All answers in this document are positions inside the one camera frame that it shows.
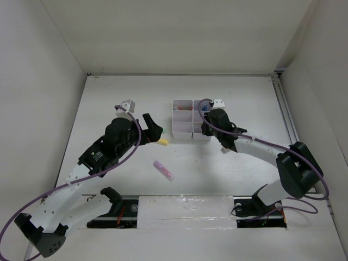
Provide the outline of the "pink highlighter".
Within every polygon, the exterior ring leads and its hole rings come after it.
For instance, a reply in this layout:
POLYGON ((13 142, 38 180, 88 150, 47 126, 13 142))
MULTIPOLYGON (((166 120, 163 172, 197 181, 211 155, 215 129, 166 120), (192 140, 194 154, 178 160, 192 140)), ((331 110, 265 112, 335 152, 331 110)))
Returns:
POLYGON ((167 168, 165 168, 159 161, 155 161, 153 165, 170 182, 174 180, 173 174, 167 168))

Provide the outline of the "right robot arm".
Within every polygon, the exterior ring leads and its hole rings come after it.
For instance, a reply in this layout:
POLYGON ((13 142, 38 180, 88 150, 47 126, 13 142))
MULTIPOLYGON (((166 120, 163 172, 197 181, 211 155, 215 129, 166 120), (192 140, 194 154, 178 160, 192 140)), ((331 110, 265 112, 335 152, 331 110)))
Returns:
POLYGON ((228 150, 253 156, 277 169, 279 178, 252 195, 251 207, 257 214, 288 197, 299 200, 318 182, 324 182, 321 168, 304 143, 284 147, 256 138, 232 123, 223 109, 200 112, 200 116, 204 135, 216 137, 228 150))

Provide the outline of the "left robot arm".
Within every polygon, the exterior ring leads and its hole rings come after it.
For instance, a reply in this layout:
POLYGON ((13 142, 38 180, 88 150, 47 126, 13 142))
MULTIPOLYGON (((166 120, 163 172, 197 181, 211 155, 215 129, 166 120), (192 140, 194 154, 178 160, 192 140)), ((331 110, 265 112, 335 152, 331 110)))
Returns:
POLYGON ((43 196, 35 212, 15 215, 14 223, 39 255, 47 258, 55 254, 81 224, 106 213, 113 216, 120 212, 122 196, 111 187, 79 207, 73 205, 93 182, 118 167, 123 156, 129 158, 139 146, 160 139, 163 129, 149 114, 143 114, 143 118, 147 129, 142 129, 129 114, 113 119, 104 135, 78 158, 65 182, 43 196))

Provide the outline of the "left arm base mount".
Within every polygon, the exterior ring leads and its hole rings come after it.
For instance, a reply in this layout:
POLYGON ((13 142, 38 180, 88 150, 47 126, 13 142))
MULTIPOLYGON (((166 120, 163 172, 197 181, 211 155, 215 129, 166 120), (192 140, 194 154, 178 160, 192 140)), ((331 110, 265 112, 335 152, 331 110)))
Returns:
POLYGON ((101 190, 109 199, 111 207, 108 212, 100 215, 86 224, 93 229, 133 229, 137 228, 139 196, 121 196, 116 190, 107 187, 101 190))

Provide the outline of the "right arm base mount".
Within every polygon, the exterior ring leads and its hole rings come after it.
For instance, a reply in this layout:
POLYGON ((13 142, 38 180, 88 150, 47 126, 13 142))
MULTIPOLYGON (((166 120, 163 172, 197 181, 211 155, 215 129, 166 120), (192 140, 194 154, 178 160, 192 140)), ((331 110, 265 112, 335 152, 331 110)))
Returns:
POLYGON ((257 196, 234 196, 237 228, 287 228, 281 201, 266 206, 257 196))

